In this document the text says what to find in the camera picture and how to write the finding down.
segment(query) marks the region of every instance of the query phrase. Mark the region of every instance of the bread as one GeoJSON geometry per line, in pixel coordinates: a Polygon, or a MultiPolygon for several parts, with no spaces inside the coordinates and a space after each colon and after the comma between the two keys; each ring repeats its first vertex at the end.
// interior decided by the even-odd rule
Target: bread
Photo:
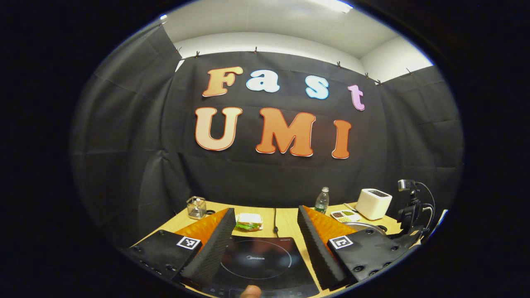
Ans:
{"type": "Polygon", "coordinates": [[[247,230],[249,232],[257,231],[263,225],[261,215],[256,213],[239,213],[237,216],[236,227],[247,230]]]}

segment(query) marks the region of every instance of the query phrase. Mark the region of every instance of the plastic bottle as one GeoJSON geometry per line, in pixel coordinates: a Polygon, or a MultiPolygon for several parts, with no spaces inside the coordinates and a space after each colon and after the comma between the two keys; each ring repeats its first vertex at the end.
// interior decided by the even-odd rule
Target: plastic bottle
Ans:
{"type": "Polygon", "coordinates": [[[330,195],[329,195],[329,188],[323,187],[322,192],[319,194],[318,198],[316,198],[315,203],[315,210],[326,214],[326,210],[328,209],[328,205],[330,204],[330,195]]]}

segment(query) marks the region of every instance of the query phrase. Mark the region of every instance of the white wall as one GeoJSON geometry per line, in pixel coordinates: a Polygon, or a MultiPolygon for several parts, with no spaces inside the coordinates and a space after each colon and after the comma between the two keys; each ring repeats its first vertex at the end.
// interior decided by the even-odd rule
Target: white wall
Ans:
{"type": "Polygon", "coordinates": [[[361,58],[368,76],[381,82],[432,65],[415,46],[402,37],[391,39],[361,58]]]}
{"type": "Polygon", "coordinates": [[[351,69],[358,73],[365,73],[361,61],[343,51],[325,46],[321,43],[274,33],[257,32],[234,32],[219,33],[206,36],[199,36],[174,43],[176,48],[182,47],[179,53],[182,58],[199,55],[212,54],[216,52],[231,51],[254,51],[258,47],[258,52],[277,52],[304,56],[321,61],[337,64],[344,68],[351,69]]]}

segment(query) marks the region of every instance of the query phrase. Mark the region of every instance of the black curtain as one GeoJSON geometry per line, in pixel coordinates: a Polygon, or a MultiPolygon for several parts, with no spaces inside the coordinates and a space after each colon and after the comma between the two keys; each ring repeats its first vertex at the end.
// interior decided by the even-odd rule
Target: black curtain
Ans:
{"type": "MultiPolygon", "coordinates": [[[[451,92],[435,67],[376,85],[365,75],[300,56],[226,52],[181,56],[163,27],[152,24],[129,38],[94,72],[78,107],[71,156],[84,204],[112,242],[129,246],[185,208],[190,196],[220,203],[312,206],[323,186],[330,204],[356,201],[363,188],[394,196],[396,216],[409,199],[399,179],[428,185],[438,214],[460,180],[463,136],[451,92]],[[208,71],[240,66],[228,93],[204,98],[208,71]],[[278,74],[280,90],[251,91],[246,82],[259,69],[278,74]],[[325,100],[309,98],[305,78],[329,82],[325,100]],[[363,92],[355,109],[348,86],[363,92]],[[214,107],[211,136],[224,131],[224,107],[239,107],[236,136],[224,151],[195,140],[195,110],[214,107]],[[261,108],[277,108],[290,124],[299,112],[316,116],[311,157],[261,154],[261,108]],[[351,123],[349,158],[334,159],[334,120],[351,123]]],[[[419,198],[430,202],[426,191],[419,198]]]]}

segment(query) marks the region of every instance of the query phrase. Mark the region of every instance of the fast umi sign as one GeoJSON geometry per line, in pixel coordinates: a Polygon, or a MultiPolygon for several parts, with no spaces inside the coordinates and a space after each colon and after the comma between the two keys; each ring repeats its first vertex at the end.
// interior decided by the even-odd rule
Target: fast umi sign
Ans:
{"type": "MultiPolygon", "coordinates": [[[[210,75],[208,87],[203,91],[202,96],[207,98],[228,93],[229,90],[225,85],[232,86],[236,80],[236,75],[239,77],[243,73],[243,68],[239,66],[208,71],[210,75]]],[[[251,78],[246,82],[246,87],[250,91],[275,93],[280,90],[278,75],[273,71],[257,70],[252,72],[250,76],[251,78]]],[[[329,84],[325,78],[309,75],[305,78],[305,84],[306,88],[301,90],[301,92],[305,92],[311,99],[325,100],[330,95],[329,84]]],[[[359,111],[364,111],[365,106],[361,102],[363,92],[359,90],[357,85],[349,86],[348,90],[351,93],[353,106],[359,111]]],[[[217,109],[212,107],[196,109],[195,140],[197,144],[204,149],[212,151],[222,151],[229,148],[236,137],[237,118],[243,112],[243,109],[238,107],[224,108],[221,111],[225,115],[224,134],[221,138],[214,139],[210,135],[210,129],[212,117],[217,113],[217,109]]],[[[273,145],[273,139],[275,139],[278,150],[281,153],[286,153],[294,141],[294,145],[290,149],[292,155],[304,157],[313,155],[311,132],[313,123],[316,121],[316,117],[313,114],[300,112],[290,124],[286,123],[284,115],[276,108],[262,108],[260,115],[263,117],[263,132],[261,143],[255,147],[257,152],[263,154],[274,153],[277,149],[273,145]]],[[[348,136],[351,124],[337,119],[333,122],[333,125],[335,125],[337,136],[332,156],[335,159],[347,159],[349,157],[348,136]]]]}

